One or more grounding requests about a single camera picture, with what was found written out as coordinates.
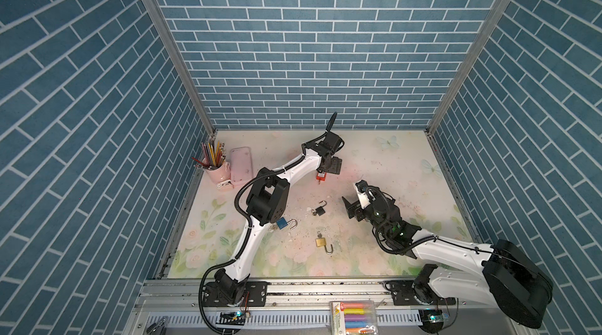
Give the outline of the red padlock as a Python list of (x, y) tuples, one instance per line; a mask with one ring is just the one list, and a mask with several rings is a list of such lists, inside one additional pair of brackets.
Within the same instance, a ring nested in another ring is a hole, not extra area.
[(316, 179), (319, 184), (326, 180), (327, 173), (323, 171), (319, 171), (316, 175)]

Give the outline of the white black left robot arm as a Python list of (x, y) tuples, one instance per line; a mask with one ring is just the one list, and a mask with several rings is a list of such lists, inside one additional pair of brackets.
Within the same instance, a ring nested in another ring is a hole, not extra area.
[(209, 287), (225, 305), (237, 305), (243, 299), (257, 250), (271, 225), (282, 218), (291, 187), (310, 173), (340, 173), (342, 160), (336, 153), (344, 141), (332, 132), (336, 117), (336, 113), (331, 115), (322, 135), (301, 145), (299, 156), (274, 170), (262, 168), (238, 191), (235, 210), (245, 218), (246, 226), (230, 260), (209, 270), (215, 272)]

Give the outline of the black padlock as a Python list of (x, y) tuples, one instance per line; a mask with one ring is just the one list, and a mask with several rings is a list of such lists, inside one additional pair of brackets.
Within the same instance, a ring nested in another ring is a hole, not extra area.
[(313, 216), (322, 216), (322, 215), (324, 215), (325, 214), (325, 206), (327, 204), (328, 203), (326, 201), (322, 200), (316, 208), (314, 208), (314, 209), (311, 210), (311, 213), (313, 214)]

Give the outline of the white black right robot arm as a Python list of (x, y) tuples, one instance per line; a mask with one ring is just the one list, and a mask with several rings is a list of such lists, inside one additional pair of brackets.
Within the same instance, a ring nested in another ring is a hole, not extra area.
[(439, 236), (406, 222), (394, 198), (379, 187), (359, 181), (354, 188), (357, 200), (344, 203), (349, 218), (369, 222), (383, 252), (424, 261), (412, 284), (420, 303), (467, 299), (498, 308), (523, 327), (541, 327), (553, 282), (517, 245)]

